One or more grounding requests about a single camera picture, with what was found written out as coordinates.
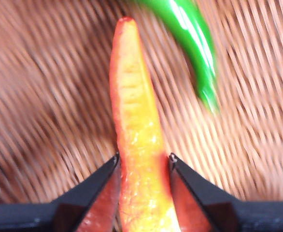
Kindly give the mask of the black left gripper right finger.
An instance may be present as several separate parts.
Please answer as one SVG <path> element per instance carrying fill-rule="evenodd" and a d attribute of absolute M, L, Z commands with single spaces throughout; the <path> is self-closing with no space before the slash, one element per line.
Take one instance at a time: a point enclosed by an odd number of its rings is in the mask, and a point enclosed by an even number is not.
<path fill-rule="evenodd" d="M 283 201 L 241 201 L 170 154 L 170 186 L 183 232 L 283 232 Z"/>

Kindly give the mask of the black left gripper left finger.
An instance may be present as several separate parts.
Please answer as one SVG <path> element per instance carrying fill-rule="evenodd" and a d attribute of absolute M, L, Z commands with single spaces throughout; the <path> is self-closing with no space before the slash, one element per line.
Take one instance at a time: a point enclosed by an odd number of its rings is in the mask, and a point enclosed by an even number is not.
<path fill-rule="evenodd" d="M 0 204 L 0 232 L 111 232 L 120 194 L 119 154 L 49 203 Z"/>

